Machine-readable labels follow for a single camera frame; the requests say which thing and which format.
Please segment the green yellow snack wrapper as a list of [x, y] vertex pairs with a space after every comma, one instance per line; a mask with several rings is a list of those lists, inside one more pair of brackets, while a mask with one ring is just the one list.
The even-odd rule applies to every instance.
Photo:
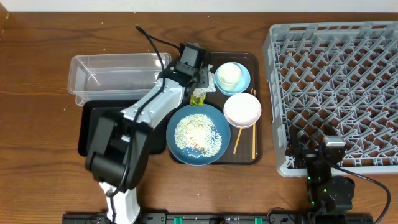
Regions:
[[206, 91], [203, 89], [196, 88], [190, 98], [190, 105], [203, 106], [206, 98]]

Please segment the white napkin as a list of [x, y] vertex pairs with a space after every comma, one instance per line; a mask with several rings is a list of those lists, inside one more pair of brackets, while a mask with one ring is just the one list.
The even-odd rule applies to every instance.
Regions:
[[207, 65], [198, 72], [199, 78], [194, 89], [195, 95], [216, 91], [215, 74], [211, 72], [212, 67], [212, 65]]

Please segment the rice leftovers pile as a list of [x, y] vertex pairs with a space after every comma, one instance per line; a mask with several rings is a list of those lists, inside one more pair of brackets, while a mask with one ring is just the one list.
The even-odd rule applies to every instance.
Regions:
[[193, 114], [182, 118], [175, 128], [177, 147], [187, 151], [190, 157], [212, 157], [222, 144], [222, 135], [216, 131], [212, 120], [204, 114]]

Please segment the dark blue plate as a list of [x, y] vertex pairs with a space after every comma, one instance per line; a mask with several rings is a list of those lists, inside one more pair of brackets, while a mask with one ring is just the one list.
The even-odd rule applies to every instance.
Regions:
[[[182, 151], [177, 147], [174, 139], [175, 128], [182, 118], [193, 114], [204, 114], [208, 116], [215, 124], [216, 131], [222, 135], [221, 149], [216, 155], [200, 158], [190, 157], [187, 151]], [[187, 105], [180, 108], [172, 115], [167, 125], [166, 140], [170, 153], [174, 158], [176, 158], [176, 160], [191, 166], [203, 166], [214, 163], [226, 152], [231, 140], [231, 128], [223, 113], [218, 108], [211, 105]]]

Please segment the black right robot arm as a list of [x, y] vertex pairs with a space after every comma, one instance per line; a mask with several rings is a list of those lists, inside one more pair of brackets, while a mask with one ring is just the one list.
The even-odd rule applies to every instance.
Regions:
[[324, 136], [315, 149], [305, 149], [297, 128], [289, 128], [289, 135], [285, 155], [294, 158], [295, 166], [306, 168], [307, 196], [312, 203], [295, 223], [348, 223], [346, 212], [353, 207], [355, 183], [349, 177], [333, 176], [331, 171], [345, 155], [344, 140], [337, 135]]

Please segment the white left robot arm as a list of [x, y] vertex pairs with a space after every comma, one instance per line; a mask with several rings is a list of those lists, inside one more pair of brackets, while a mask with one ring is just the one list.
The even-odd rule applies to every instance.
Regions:
[[159, 123], [208, 74], [207, 65], [195, 72], [187, 65], [171, 63], [148, 94], [132, 106], [98, 120], [86, 154], [85, 168], [106, 195], [107, 219], [111, 223], [134, 223], [139, 216], [136, 187], [145, 172], [149, 139]]

